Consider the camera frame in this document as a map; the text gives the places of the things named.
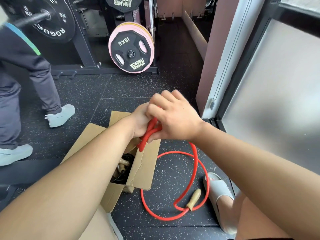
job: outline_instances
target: rogue weight plate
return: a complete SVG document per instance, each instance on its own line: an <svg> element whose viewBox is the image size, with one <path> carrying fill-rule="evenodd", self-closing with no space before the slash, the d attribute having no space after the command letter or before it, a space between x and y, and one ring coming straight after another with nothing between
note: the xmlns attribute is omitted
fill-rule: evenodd
<svg viewBox="0 0 320 240"><path fill-rule="evenodd" d="M134 22L125 22L111 33L109 53L120 69L129 73L140 73L151 66L155 48L145 27Z"/></svg>
<svg viewBox="0 0 320 240"><path fill-rule="evenodd" d="M137 10L142 0L106 0L110 7L120 12L132 12Z"/></svg>
<svg viewBox="0 0 320 240"><path fill-rule="evenodd" d="M61 43L74 37L76 23L65 0L15 0L14 4L25 17L43 11L50 13L50 18L33 25L42 35Z"/></svg>

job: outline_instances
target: pink weight plate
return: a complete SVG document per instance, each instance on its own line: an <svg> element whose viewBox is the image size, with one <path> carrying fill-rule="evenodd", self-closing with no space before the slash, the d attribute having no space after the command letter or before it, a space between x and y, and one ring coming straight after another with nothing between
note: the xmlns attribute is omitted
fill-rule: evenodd
<svg viewBox="0 0 320 240"><path fill-rule="evenodd" d="M120 64L122 64L124 66L126 64L125 60L123 59L123 57L120 56L119 54L112 55L112 53L111 53L111 43L112 43L112 41L116 38L116 36L120 32L124 32L124 31L134 31L134 32L138 33L139 35L141 35L142 37L144 37L146 39L147 44L149 45L149 47L151 49L149 51L150 52L150 61L143 68L143 70L140 70L140 71L128 71L128 70L123 69L121 67L121 65L120 65ZM144 41L142 39L139 41L138 44L139 44L138 46L139 46L140 50L144 54L148 54L148 50L147 50L147 48L146 48L146 46L144 44ZM151 66L152 61L153 61L154 56L155 56L155 47L154 47L154 43L153 43L153 40L152 40L152 37L151 37L149 31L145 27L143 27L141 24L137 24L137 23L134 23L134 22L125 22L125 23L122 23L122 24L118 25L110 35L108 47L109 47L110 56L111 56L112 60L114 61L114 63L120 69L122 69L123 71L128 72L128 73L141 73L141 72L144 72L146 69L148 69ZM139 65L141 66L141 60L135 60L134 57L130 62L132 62L130 64L131 68L132 68L132 64L136 65L134 67L139 67Z"/></svg>

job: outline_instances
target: black weight plate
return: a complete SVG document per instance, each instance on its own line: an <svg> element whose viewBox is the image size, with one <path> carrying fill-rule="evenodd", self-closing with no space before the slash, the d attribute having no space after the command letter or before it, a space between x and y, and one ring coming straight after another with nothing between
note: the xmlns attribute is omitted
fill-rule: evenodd
<svg viewBox="0 0 320 240"><path fill-rule="evenodd" d="M132 12L137 10L142 0L106 0L110 7L120 12Z"/></svg>
<svg viewBox="0 0 320 240"><path fill-rule="evenodd" d="M144 53L139 47L140 40L145 44L147 49L146 53ZM130 58L128 56L129 51L134 52L134 57ZM124 59L124 65L122 65L116 58L116 54L120 55ZM151 48L144 36L133 30L123 31L119 32L114 40L112 40L111 55L122 69L127 72L139 72L150 64Z"/></svg>
<svg viewBox="0 0 320 240"><path fill-rule="evenodd" d="M43 10L51 14L49 20L34 24L42 35L61 43L72 40L76 32L76 23L72 11L65 0L17 0L24 16L30 16Z"/></svg>

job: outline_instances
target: person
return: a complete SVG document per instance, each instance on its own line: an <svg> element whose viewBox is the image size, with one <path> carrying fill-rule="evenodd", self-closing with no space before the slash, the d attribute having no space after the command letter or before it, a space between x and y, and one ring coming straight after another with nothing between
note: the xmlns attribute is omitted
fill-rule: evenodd
<svg viewBox="0 0 320 240"><path fill-rule="evenodd" d="M148 142L194 143L241 189L235 200L223 187L210 189L222 193L213 204L222 229L237 230L236 240L320 239L320 176L204 122L177 90L155 94L12 201L0 213L0 238L79 239L126 146L152 117L162 130Z"/></svg>
<svg viewBox="0 0 320 240"><path fill-rule="evenodd" d="M3 62L25 68L42 100L42 109L50 128L58 127L74 115L71 104L63 107L50 73L49 62L41 56L34 44L10 23L0 29L0 166L29 157L32 146L18 145L21 131L19 93L20 84L5 69Z"/></svg>

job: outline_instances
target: gym floor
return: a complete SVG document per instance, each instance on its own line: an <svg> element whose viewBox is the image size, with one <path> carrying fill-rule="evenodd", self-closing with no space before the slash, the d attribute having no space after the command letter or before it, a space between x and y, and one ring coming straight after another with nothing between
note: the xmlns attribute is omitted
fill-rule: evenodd
<svg viewBox="0 0 320 240"><path fill-rule="evenodd" d="M107 127L112 110L132 112L138 105L164 89L178 89L196 108L195 96L201 77L203 61L183 21L159 26L161 36L160 75L148 73L82 75L74 80L61 76L55 81L62 104L72 104L75 115L63 126L50 129L45 121L39 100L28 72L8 64L10 74L22 86L20 112L22 131L19 143L33 146L33 154L12 165L0 168L0 209L12 201L33 182L57 166L88 123ZM163 140L159 153L169 150L191 152L186 141ZM229 178L203 152L199 159L208 172L220 175L231 188ZM153 185L145 191L150 209L161 216L173 216L177 210L173 201L186 188L193 169L191 158L180 154L165 155L157 161ZM199 167L194 185L181 206L187 203L193 191L201 188L203 170ZM208 200L197 211L177 221L161 222L152 218L143 208L140 191L122 193L112 217L124 239L228 239L218 226L213 207Z"/></svg>

